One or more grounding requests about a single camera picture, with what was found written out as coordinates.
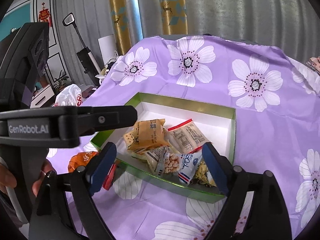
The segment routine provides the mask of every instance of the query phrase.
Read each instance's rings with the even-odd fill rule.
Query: green box
[[[165,127],[167,123],[169,126],[174,126],[192,118],[217,151],[233,163],[236,131],[234,108],[141,92],[133,96],[126,105],[136,108],[138,121],[166,118]],[[179,182],[177,176],[158,178],[150,174],[145,163],[126,153],[122,135],[129,130],[130,128],[122,128],[98,132],[91,139],[91,143],[100,151],[108,141],[114,142],[118,150],[118,166],[155,186],[209,203],[214,203],[224,197],[216,187],[208,188],[198,184],[185,186]]]

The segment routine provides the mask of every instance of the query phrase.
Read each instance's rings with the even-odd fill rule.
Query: deer print
[[[115,25],[119,26],[119,20],[121,18],[121,15],[119,15],[119,17],[115,16]]]
[[[164,14],[166,14],[167,11],[169,11],[169,15],[172,15],[172,9],[170,7],[167,7],[170,2],[165,1],[164,5],[162,6]]]

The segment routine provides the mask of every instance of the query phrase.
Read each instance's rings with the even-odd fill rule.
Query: gold curtain stripe
[[[109,0],[113,29],[117,42],[119,55],[126,54],[131,48],[130,33],[128,28],[127,8],[125,0]]]
[[[164,34],[188,34],[185,0],[160,0]]]

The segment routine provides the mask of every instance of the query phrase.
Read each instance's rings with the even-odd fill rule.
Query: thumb
[[[17,186],[17,180],[13,174],[7,170],[6,167],[0,164],[0,184],[15,188]]]

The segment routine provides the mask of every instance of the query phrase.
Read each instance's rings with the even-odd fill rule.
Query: purple tablecloth
[[[295,237],[320,202],[319,83],[319,76],[276,47],[210,36],[153,37],[118,60],[83,106],[123,105],[141,91],[235,107],[234,164],[274,173]],[[50,150],[58,173],[68,172],[73,155],[92,149],[90,138],[83,137],[74,149]],[[223,200],[210,204],[170,193],[126,172],[93,199],[119,240],[204,239],[223,205]],[[85,234],[71,195],[68,200],[76,228]],[[238,232],[251,200],[248,193]]]

